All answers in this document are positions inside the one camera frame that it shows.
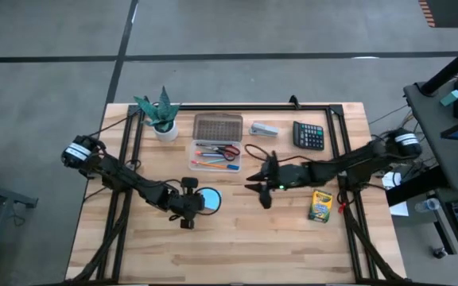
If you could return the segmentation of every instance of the red object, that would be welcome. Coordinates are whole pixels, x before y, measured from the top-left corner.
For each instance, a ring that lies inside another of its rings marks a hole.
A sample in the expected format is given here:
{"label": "red object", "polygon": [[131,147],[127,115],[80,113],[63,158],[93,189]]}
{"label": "red object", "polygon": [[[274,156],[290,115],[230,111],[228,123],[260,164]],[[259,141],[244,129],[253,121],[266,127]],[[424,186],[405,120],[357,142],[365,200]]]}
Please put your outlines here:
{"label": "red object", "polygon": [[342,214],[342,212],[344,211],[344,208],[346,207],[346,203],[342,203],[339,207],[339,214]]}

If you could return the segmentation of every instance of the succulent plant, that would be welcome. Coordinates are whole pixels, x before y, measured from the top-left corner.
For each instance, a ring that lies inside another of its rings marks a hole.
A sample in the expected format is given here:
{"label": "succulent plant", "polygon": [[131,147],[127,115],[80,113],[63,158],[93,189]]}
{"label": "succulent plant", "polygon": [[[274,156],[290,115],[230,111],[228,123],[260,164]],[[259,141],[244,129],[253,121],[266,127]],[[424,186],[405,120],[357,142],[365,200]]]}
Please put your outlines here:
{"label": "succulent plant", "polygon": [[173,121],[180,106],[171,105],[165,87],[162,87],[158,106],[154,106],[148,100],[140,99],[137,96],[134,96],[134,100],[149,117],[150,121],[144,121],[147,126],[154,126],[159,132],[167,132],[173,127]]}

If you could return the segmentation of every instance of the white pot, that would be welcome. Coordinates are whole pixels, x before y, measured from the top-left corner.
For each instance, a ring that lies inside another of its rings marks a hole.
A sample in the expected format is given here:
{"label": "white pot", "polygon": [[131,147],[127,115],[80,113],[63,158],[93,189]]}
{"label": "white pot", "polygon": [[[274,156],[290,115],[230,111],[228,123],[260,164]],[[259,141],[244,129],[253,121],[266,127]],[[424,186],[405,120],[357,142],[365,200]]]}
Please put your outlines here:
{"label": "white pot", "polygon": [[155,131],[158,140],[162,142],[171,142],[172,140],[176,139],[176,137],[178,137],[178,126],[176,125],[176,120],[173,121],[173,127],[171,130],[167,132],[157,131],[156,128],[153,128],[153,131]]}

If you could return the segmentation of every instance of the white paper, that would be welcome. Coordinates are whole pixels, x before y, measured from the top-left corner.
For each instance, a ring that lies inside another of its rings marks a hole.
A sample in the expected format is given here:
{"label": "white paper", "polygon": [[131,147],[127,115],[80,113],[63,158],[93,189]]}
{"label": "white paper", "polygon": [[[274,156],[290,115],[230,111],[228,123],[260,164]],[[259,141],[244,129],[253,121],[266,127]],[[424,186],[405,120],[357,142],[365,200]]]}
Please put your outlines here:
{"label": "white paper", "polygon": [[[388,191],[392,187],[395,187],[401,184],[401,180],[402,180],[401,173],[399,172],[395,173],[395,177],[394,177],[393,172],[388,172],[382,178],[382,185]],[[390,207],[390,213],[392,215],[409,216],[409,212],[407,211],[407,203],[402,202],[402,203],[399,203],[399,204],[396,204]]]}

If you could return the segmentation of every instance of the gray concrete floor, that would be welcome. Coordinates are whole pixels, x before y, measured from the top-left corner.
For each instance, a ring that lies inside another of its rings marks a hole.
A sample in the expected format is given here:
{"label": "gray concrete floor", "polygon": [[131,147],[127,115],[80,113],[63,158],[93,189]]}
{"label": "gray concrete floor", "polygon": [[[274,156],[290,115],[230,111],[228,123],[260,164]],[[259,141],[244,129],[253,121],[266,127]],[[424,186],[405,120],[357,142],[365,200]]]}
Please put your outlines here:
{"label": "gray concrete floor", "polygon": [[[0,56],[115,56],[130,0],[0,0]],[[458,29],[431,29],[416,0],[141,0],[128,55],[458,50]],[[449,58],[125,63],[115,96],[178,102],[365,103],[369,121],[405,104],[402,87]],[[0,285],[64,278],[86,181],[60,153],[99,127],[114,63],[0,64],[0,185],[40,198],[0,246]],[[376,122],[395,128],[407,109]],[[435,261],[433,226],[396,229],[408,277],[458,284],[458,256]]]}

